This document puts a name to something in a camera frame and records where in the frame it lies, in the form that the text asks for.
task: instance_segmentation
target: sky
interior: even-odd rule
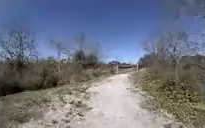
[[[145,54],[140,45],[150,36],[173,26],[162,0],[0,0],[0,26],[22,17],[37,36],[39,55],[56,56],[50,39],[75,48],[85,33],[98,42],[104,61],[135,63]],[[189,28],[197,20],[184,19]]]

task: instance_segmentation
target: bush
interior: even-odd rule
[[[173,70],[154,69],[150,68],[144,75],[135,77],[143,91],[152,96],[148,98],[147,107],[164,109],[186,125],[205,127],[205,96],[200,91],[196,74],[182,70],[179,71],[179,80],[176,80]]]
[[[84,82],[109,72],[109,68],[102,65],[100,68],[104,71],[99,65],[97,69],[91,66],[85,69],[80,63],[65,62],[61,65],[61,77],[58,77],[60,74],[57,72],[56,63],[52,58],[29,63],[20,74],[16,70],[10,70],[6,63],[0,62],[0,96]]]

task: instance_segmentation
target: bare tree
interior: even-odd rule
[[[193,54],[193,43],[188,41],[185,32],[168,32],[160,36],[156,41],[146,43],[146,50],[166,66],[171,64],[175,69],[175,77],[178,80],[178,70],[181,57]]]
[[[166,0],[168,8],[175,14],[186,14],[205,18],[205,0]]]
[[[0,32],[0,57],[11,69],[21,71],[28,62],[37,59],[34,34],[21,28]]]
[[[70,51],[64,46],[64,43],[62,43],[61,41],[50,40],[50,42],[54,45],[54,47],[57,50],[57,57],[58,57],[57,70],[59,76],[61,76],[61,70],[62,70],[61,56],[62,54],[69,55]]]

